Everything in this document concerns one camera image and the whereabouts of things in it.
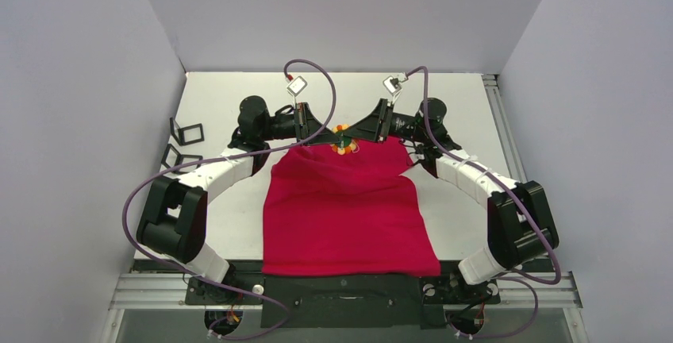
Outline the orange yellow pompom brooch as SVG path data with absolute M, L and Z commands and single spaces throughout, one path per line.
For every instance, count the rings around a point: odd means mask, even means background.
M 333 152 L 340 156 L 358 152 L 359 145 L 356 139 L 347 137 L 344 132 L 349 128 L 348 124 L 339 124 L 333 127 L 332 131 L 338 137 L 338 142 L 331 145 Z

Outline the red t-shirt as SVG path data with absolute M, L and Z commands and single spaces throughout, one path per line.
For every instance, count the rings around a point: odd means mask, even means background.
M 263 205 L 263 272 L 438 275 L 410 166 L 395 138 L 346 155 L 290 149 L 271 169 Z

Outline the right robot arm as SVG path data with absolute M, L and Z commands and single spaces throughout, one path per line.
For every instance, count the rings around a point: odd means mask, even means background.
M 469 155 L 444 127 L 447 112 L 437 98 L 422 101 L 414 116 L 394 112 L 392 102 L 382 99 L 343 134 L 375 143 L 388 137 L 410 142 L 431 176 L 455 186 L 485 209 L 486 244 L 462 259 L 447 281 L 449 294 L 467 301 L 481 283 L 550 253 L 560 239 L 543 187 L 500 175 Z

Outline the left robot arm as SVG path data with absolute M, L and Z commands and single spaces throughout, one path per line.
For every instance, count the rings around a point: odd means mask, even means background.
M 206 243 L 209 202 L 240 180 L 255 175 L 269 156 L 269 141 L 293 138 L 304 145 L 338 142 L 309 105 L 299 102 L 270 114 L 260 96 L 245 98 L 238 126 L 217 163 L 199 164 L 172 179 L 152 181 L 136 231 L 137 242 L 207 278 L 206 294 L 216 303 L 231 301 L 237 292 L 230 263 Z

